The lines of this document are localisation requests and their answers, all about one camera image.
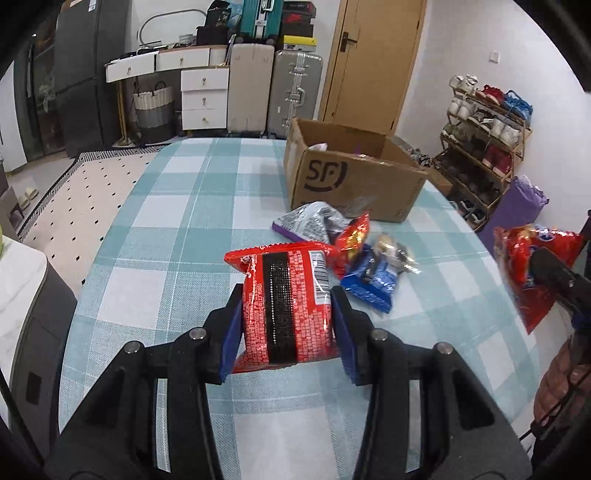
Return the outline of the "small red snack packet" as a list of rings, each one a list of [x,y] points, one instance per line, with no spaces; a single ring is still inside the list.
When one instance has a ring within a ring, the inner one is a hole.
[[[353,219],[345,230],[335,239],[335,254],[332,260],[332,269],[338,278],[342,278],[349,272],[356,258],[363,251],[363,244],[370,233],[370,213],[363,214]]]

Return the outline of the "clear candy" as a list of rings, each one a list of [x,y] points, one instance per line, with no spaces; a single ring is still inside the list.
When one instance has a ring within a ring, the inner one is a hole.
[[[393,237],[386,234],[379,235],[373,245],[373,249],[377,255],[384,257],[387,263],[398,274],[403,272],[412,274],[421,273],[414,254],[405,245],[394,240]]]

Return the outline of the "shoe rack with shoes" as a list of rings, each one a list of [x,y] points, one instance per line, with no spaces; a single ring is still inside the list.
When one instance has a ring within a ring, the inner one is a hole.
[[[452,205],[479,232],[524,161],[533,106],[513,90],[481,86],[474,75],[455,75],[449,86],[453,97],[434,167],[452,183]]]

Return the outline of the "teal suitcase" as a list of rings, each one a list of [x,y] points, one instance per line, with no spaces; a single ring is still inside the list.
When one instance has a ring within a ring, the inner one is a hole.
[[[283,0],[243,0],[238,35],[242,39],[276,44]]]

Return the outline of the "white drawer desk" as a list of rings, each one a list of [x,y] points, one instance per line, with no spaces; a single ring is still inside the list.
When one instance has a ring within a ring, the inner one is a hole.
[[[225,54],[226,48],[220,45],[182,47],[109,62],[105,66],[106,82],[117,89],[122,143],[149,145],[140,140],[132,94],[152,90],[158,81],[173,89],[173,137],[228,127],[229,66]]]

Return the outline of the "stacked shoe boxes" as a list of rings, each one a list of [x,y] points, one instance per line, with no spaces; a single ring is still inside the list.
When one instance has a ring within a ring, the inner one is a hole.
[[[311,1],[284,1],[280,20],[280,50],[315,52],[317,7]]]

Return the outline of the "woven laundry basket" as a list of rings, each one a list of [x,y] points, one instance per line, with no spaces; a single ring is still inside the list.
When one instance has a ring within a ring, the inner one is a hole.
[[[132,102],[142,143],[160,143],[174,136],[174,96],[171,86],[158,81],[152,90],[134,91]]]

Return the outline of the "purple silver snack bag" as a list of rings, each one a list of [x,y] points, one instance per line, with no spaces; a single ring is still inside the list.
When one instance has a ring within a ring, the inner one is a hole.
[[[330,204],[315,201],[283,214],[271,223],[274,232],[294,242],[315,241],[334,244],[351,224]]]

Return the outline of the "beige suitcase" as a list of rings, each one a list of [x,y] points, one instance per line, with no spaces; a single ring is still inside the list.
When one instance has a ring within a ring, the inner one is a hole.
[[[228,132],[263,134],[269,108],[274,48],[238,44],[229,62]]]

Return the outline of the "black refrigerator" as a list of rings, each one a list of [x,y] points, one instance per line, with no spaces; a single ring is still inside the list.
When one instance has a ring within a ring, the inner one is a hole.
[[[118,140],[116,87],[105,66],[125,52],[128,1],[68,1],[56,21],[54,80],[65,150],[106,149]]]

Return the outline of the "grey white side cabinet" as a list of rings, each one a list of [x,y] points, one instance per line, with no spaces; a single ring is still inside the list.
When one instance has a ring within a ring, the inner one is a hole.
[[[59,385],[76,304],[43,252],[1,237],[1,373],[43,457],[59,435]]]

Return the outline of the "red noodle snack packet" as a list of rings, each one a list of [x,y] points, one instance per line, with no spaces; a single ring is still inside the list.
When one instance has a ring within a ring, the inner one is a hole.
[[[225,263],[245,274],[245,351],[233,371],[246,373],[339,355],[332,332],[331,245],[307,241],[229,251]]]

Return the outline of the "silver suitcase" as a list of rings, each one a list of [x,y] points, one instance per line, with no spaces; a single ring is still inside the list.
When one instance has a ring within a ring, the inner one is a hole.
[[[287,139],[291,120],[311,120],[314,117],[321,76],[321,56],[301,51],[276,52],[266,121],[267,133]]]

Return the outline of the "large red chip bag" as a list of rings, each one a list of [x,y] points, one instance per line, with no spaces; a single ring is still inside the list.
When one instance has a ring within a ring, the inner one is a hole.
[[[573,231],[527,224],[513,228],[495,227],[494,257],[526,332],[530,334],[549,313],[557,294],[537,284],[531,273],[533,255],[542,249],[554,254],[567,267],[572,267],[583,250],[584,236]]]

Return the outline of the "dotted beige rug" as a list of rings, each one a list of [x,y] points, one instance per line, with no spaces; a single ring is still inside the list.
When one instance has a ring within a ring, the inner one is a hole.
[[[36,207],[22,230],[78,295],[124,201],[159,152],[157,147],[83,155]]]

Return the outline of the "wooden door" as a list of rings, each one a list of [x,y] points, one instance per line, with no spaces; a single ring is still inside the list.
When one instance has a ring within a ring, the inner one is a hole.
[[[342,1],[318,119],[396,130],[423,32],[424,0]]]

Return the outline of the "SF cardboard box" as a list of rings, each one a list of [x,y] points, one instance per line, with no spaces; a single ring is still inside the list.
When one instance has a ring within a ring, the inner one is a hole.
[[[387,136],[327,122],[291,121],[283,160],[290,209],[315,201],[353,218],[402,223],[428,179]]]

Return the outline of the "blue cookie packet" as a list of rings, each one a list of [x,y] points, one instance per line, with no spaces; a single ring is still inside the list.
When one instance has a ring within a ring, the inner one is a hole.
[[[391,270],[384,255],[365,244],[349,266],[348,273],[342,277],[341,286],[356,299],[383,313],[390,313],[398,274]]]

